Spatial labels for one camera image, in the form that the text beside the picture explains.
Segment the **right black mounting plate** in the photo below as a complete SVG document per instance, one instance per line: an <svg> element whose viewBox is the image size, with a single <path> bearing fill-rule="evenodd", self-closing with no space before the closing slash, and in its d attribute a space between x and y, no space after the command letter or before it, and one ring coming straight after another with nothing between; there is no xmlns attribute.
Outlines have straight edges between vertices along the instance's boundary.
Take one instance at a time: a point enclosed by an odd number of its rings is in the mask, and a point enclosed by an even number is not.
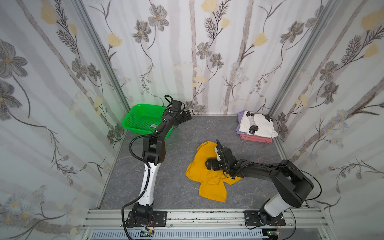
<svg viewBox="0 0 384 240"><path fill-rule="evenodd" d="M286 226L286 221L283 213L276 217L271 217L266 211L244 211L246 225L248 227L277 227Z"/></svg>

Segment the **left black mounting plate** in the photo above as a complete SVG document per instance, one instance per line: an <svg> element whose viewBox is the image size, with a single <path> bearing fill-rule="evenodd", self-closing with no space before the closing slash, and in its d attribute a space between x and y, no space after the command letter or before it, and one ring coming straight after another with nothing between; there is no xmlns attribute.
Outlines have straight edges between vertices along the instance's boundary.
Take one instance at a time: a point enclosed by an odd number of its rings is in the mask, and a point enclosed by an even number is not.
<svg viewBox="0 0 384 240"><path fill-rule="evenodd" d="M133 227L165 227L167 222L167 211L154 211L153 216L149 222L146 220L140 220L138 217L135 218L133 212L129 212L128 217L126 218L125 224L127 228Z"/></svg>

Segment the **corner aluminium post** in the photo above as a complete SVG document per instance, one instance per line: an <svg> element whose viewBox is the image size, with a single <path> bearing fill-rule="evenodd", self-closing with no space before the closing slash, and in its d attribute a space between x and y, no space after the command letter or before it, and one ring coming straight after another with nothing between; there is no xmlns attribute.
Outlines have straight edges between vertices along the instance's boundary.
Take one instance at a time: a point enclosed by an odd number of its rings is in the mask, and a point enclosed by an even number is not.
<svg viewBox="0 0 384 240"><path fill-rule="evenodd" d="M320 39L323 30L326 28L328 22L332 19L334 12L338 8L338 5L341 1L331 0L325 5L322 13L320 14L317 23L315 24L308 40L306 41L303 49L301 50L295 64L290 70L288 76L286 77L284 84L280 88L275 101L273 102L269 115L273 115L277 112L279 104L283 101L284 97L287 95L293 81L296 78L297 73L304 65L306 59L309 57L311 51L316 45L316 42Z"/></svg>
<svg viewBox="0 0 384 240"><path fill-rule="evenodd" d="M128 102L126 101L126 98L125 98L125 95L122 91L122 88L119 84L119 81L113 71L113 68L112 68L112 65L111 65L111 62L109 60L109 57L108 57L108 54L107 54L107 51L106 49L104 48L103 46L103 43L101 42L101 39L95 29L95 27L93 26L93 23L87 13L87 10L85 8L85 5L83 4L82 1L78 1L78 0L74 0L72 1L74 7L75 7L75 10L91 40L91 43L92 45L94 46L104 68L106 69L106 72L107 72L107 75L113 85L113 88L117 94L117 96L119 97L119 100L123 106L123 109L125 110L126 114L129 113L129 111L131 110L130 109L130 106L128 104Z"/></svg>

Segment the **green plastic basket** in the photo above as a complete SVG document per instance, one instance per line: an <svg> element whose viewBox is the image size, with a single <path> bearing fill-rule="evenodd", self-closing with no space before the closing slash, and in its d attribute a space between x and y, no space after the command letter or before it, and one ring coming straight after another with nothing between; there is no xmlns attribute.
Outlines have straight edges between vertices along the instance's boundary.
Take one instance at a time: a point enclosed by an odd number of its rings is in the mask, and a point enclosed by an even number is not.
<svg viewBox="0 0 384 240"><path fill-rule="evenodd" d="M163 115L165 109L166 107L157 105L135 105L124 118L122 126L135 134L151 134L156 130L151 128L151 124L159 126L162 122L161 116Z"/></svg>

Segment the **white black folded t shirt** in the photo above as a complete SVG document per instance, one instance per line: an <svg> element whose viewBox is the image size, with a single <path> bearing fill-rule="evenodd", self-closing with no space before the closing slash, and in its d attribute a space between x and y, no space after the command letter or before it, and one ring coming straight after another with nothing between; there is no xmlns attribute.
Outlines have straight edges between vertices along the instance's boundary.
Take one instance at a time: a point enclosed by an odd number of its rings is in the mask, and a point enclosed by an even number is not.
<svg viewBox="0 0 384 240"><path fill-rule="evenodd" d="M271 139L278 136L278 132L274 128L273 117L250 111L244 112L240 131L250 136L260 136Z"/></svg>

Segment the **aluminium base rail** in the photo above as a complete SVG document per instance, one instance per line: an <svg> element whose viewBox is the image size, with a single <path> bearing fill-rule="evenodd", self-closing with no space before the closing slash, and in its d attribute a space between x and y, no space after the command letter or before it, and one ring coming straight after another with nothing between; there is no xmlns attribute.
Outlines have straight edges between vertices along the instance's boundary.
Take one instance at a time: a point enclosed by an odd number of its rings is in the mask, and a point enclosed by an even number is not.
<svg viewBox="0 0 384 240"><path fill-rule="evenodd" d="M80 240L125 240L129 230L178 229L261 229L268 240L334 240L328 222L320 209L300 208L283 212L286 226L248 227L244 211L233 210L167 210L165 227L134 227L124 230L119 210L90 210L83 223Z"/></svg>

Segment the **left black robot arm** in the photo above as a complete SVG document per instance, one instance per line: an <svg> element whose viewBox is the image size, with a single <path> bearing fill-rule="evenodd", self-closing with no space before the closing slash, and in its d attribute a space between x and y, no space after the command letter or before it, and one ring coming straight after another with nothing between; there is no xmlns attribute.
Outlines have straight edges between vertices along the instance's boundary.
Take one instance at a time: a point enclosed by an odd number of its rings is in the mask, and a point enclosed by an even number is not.
<svg viewBox="0 0 384 240"><path fill-rule="evenodd" d="M134 200L130 220L134 224L151 224L154 221L153 203L156 177L166 157L165 140L172 129L192 119L183 102L169 95L166 107L138 104L123 121L123 127L138 134L129 144L130 154L144 163L144 178L141 193Z"/></svg>

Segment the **pink folded t shirt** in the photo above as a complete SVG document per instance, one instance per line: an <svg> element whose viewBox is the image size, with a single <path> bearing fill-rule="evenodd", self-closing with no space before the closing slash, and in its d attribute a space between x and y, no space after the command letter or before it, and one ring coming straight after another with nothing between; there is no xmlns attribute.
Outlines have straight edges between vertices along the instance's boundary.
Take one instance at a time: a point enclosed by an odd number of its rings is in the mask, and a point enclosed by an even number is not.
<svg viewBox="0 0 384 240"><path fill-rule="evenodd" d="M260 136L250 136L250 135L244 135L244 134L241 134L240 137L242 140L246 140L246 141L267 143L267 144L273 143L273 139L271 139L271 138L264 138L264 137L260 137Z"/></svg>

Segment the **right corner aluminium post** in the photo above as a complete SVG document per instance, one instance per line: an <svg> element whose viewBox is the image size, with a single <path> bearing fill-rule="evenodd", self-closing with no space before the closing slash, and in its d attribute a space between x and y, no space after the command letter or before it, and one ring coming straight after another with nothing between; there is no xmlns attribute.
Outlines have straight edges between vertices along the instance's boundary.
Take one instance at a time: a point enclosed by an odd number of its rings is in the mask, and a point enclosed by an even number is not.
<svg viewBox="0 0 384 240"><path fill-rule="evenodd" d="M288 76L286 77L284 84L280 88L275 101L273 102L269 115L273 115L277 112L279 104L283 101L284 97L287 95L293 81L296 78L297 73L304 65L306 59L309 57L311 51L316 45L316 42L320 39L323 30L326 28L328 22L332 19L334 12L338 8L338 5L341 1L331 0L325 5L322 13L320 14L317 23L315 24L308 40L306 41L303 49L301 50L295 64L290 70Z"/></svg>

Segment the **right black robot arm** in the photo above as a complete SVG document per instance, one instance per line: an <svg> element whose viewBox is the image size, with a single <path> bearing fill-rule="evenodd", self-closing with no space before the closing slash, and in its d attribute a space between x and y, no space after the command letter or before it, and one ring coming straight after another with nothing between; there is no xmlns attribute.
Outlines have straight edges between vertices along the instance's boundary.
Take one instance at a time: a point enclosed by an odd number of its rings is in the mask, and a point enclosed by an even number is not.
<svg viewBox="0 0 384 240"><path fill-rule="evenodd" d="M251 227L270 226L278 223L289 208L299 208L314 189L312 181L291 161L261 164L237 160L231 149L217 141L216 157L208 159L205 165L209 171L221 171L231 179L256 178L270 181L278 193L268 199L254 214L245 214L246 224Z"/></svg>

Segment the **purple folded t shirt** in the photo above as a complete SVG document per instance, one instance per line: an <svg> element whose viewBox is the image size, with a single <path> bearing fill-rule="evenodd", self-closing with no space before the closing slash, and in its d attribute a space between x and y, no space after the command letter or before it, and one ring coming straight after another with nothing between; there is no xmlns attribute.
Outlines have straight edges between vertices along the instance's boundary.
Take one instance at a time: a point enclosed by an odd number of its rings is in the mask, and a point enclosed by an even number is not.
<svg viewBox="0 0 384 240"><path fill-rule="evenodd" d="M244 115L244 111L238 113L238 125L237 125L237 128L236 128L236 133L238 135L245 135L246 134L246 133L240 131L243 115Z"/></svg>

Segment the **yellow t shirt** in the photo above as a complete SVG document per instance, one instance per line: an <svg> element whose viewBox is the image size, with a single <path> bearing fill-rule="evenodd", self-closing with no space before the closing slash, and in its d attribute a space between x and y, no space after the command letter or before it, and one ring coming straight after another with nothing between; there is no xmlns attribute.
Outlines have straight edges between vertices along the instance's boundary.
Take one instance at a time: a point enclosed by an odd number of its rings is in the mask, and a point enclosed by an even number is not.
<svg viewBox="0 0 384 240"><path fill-rule="evenodd" d="M197 148L197 153L192 163L189 164L186 177L194 182L199 182L199 195L203 198L217 201L227 201L226 185L233 185L239 182L242 178L236 177L235 179L229 178L228 174L223 171L208 170L205 162L209 159L215 159L217 154L215 152L217 144L213 142L202 143Z"/></svg>

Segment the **black mounting plate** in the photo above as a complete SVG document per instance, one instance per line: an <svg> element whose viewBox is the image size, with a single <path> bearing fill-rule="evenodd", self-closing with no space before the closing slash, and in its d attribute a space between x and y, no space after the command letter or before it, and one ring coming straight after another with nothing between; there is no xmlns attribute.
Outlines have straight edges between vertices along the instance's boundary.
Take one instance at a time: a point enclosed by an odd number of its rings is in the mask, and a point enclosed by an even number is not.
<svg viewBox="0 0 384 240"><path fill-rule="evenodd" d="M135 218L133 212L129 212L128 217L126 218L125 224L127 228L133 227L165 227L167 222L167 211L154 211L153 216L149 222L146 220L140 220L138 217Z"/></svg>
<svg viewBox="0 0 384 240"><path fill-rule="evenodd" d="M244 211L246 225L248 227L277 227L286 226L286 221L283 213L276 217L271 217L266 211Z"/></svg>

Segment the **left corner aluminium post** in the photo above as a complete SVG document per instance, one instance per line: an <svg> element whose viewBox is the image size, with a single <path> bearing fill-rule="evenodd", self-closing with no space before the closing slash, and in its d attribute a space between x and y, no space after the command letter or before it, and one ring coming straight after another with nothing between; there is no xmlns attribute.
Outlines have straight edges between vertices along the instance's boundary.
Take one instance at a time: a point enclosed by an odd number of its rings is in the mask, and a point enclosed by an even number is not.
<svg viewBox="0 0 384 240"><path fill-rule="evenodd" d="M113 68L112 68L112 65L111 65L111 62L109 60L109 57L108 57L108 54L107 54L107 51L106 49L104 48L103 46L103 43L101 42L101 39L95 29L95 27L93 26L93 23L87 13L87 10L85 8L85 5L83 4L82 1L78 1L78 0L74 0L72 1L74 7L75 7L75 10L91 40L91 43L92 45L94 46L104 68L106 69L106 72L107 72L107 75L113 85L113 88L117 94L117 96L119 97L119 100L123 106L123 109L125 110L126 114L129 113L129 111L131 110L130 109L130 106L128 104L128 102L126 101L126 98L125 98L125 95L122 91L122 88L119 84L119 81L113 71Z"/></svg>

